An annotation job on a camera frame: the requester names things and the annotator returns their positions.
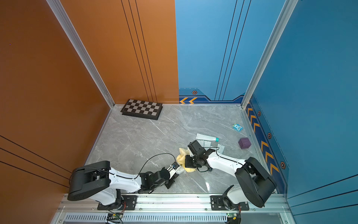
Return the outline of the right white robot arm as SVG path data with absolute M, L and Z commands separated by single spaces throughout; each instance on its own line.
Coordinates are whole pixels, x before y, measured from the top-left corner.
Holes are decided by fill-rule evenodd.
M 230 185 L 222 194 L 223 206 L 228 210 L 236 210 L 245 202 L 262 208 L 277 188 L 272 176 L 253 157 L 236 159 L 208 149 L 202 154 L 186 155 L 184 166 L 191 169 L 207 167 L 208 171 L 218 169 L 235 177 L 238 183 Z

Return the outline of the white toothpaste tube purple cap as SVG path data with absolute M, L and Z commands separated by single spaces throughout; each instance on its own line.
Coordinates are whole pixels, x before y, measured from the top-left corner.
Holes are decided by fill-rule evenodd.
M 223 154 L 224 149 L 225 149 L 225 146 L 223 146 L 223 145 L 221 145 L 221 144 L 218 144 L 218 145 L 217 145 L 217 152 L 218 152 L 219 154 Z

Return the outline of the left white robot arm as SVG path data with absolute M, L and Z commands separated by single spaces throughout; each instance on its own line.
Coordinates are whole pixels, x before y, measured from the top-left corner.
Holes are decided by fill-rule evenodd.
M 99 203 L 98 210 L 123 210 L 129 206 L 126 194 L 150 194 L 163 185 L 170 188 L 180 165 L 174 162 L 157 172 L 141 172 L 137 175 L 123 173 L 110 166 L 109 161 L 100 161 L 73 170 L 70 177 L 69 201 L 91 199 Z

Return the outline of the yellow cleaning cloth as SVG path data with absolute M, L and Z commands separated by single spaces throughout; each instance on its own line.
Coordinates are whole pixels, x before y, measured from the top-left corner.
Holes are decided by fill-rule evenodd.
M 186 163 L 186 156 L 192 156 L 192 152 L 188 148 L 185 149 L 181 147 L 179 148 L 179 152 L 180 154 L 176 157 L 176 162 L 181 165 L 187 173 L 195 172 L 197 168 L 189 168 Z

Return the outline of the white tube green cap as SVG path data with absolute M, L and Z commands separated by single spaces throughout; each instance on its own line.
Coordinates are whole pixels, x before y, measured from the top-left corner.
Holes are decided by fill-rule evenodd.
M 204 135 L 204 134 L 200 134 L 200 133 L 198 133 L 198 134 L 196 135 L 196 139 L 197 139 L 197 140 L 203 140 L 203 141 L 219 142 L 219 138 L 217 138 L 217 137 L 213 137 L 213 136 L 209 136 L 209 135 Z

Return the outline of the white tube black cap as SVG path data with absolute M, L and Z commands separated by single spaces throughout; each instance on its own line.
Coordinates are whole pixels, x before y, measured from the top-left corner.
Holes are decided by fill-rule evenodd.
M 180 175 L 180 174 L 182 174 L 184 172 L 185 172 L 185 169 L 184 169 L 183 166 L 180 166 L 175 170 L 175 174 L 177 174 L 177 175 Z

